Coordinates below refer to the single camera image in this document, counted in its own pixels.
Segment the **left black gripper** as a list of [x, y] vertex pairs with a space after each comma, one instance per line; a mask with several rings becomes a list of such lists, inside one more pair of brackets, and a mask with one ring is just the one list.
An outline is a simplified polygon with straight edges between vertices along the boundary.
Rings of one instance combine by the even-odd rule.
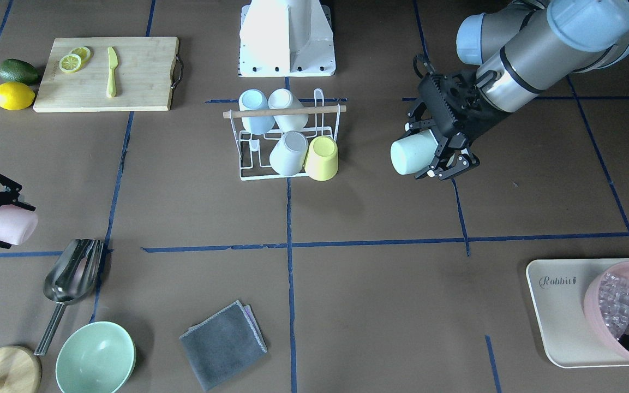
[[441, 137], [426, 174], [449, 180], [478, 167], [481, 162], [470, 149], [476, 141], [508, 117], [491, 105], [476, 87], [475, 72], [426, 74], [419, 94], [407, 112], [405, 136], [431, 131]]

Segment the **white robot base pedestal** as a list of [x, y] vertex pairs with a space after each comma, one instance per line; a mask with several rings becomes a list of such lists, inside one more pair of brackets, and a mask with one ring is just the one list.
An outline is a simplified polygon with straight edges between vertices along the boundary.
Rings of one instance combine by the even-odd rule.
[[319, 1], [252, 1], [241, 9], [238, 74], [327, 77], [337, 69], [332, 11]]

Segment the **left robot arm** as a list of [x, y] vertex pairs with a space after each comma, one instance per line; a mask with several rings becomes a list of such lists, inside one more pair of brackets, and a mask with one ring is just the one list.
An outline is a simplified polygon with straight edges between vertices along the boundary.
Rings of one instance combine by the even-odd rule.
[[401, 175], [451, 179], [477, 167], [471, 145], [568, 74], [604, 69], [629, 54], [628, 1], [513, 1], [462, 22], [456, 52], [476, 70], [442, 74], [429, 57], [404, 134], [391, 145]]

